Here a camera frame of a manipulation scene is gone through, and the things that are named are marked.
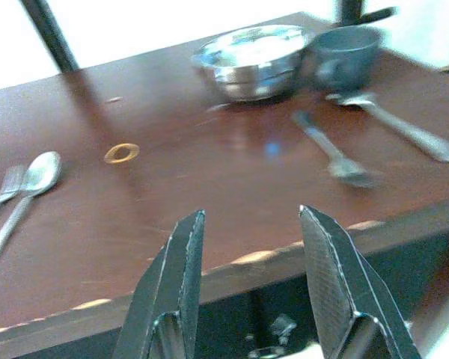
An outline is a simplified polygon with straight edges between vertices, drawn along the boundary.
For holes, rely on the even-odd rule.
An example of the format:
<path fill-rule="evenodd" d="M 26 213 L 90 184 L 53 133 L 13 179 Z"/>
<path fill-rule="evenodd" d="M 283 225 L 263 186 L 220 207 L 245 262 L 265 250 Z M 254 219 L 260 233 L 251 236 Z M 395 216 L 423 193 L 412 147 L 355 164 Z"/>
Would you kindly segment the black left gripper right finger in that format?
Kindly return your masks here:
<path fill-rule="evenodd" d="M 419 358 L 384 280 L 333 218 L 299 209 L 305 272 L 325 358 Z"/>

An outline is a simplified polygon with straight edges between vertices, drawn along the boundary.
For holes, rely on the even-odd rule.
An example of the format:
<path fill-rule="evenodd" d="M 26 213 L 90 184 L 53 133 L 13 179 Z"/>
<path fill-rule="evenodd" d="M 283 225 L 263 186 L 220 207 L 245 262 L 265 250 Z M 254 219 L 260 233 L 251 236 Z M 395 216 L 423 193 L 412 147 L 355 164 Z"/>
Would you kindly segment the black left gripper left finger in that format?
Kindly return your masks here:
<path fill-rule="evenodd" d="M 179 220 L 138 282 L 115 358 L 193 358 L 205 211 Z"/>

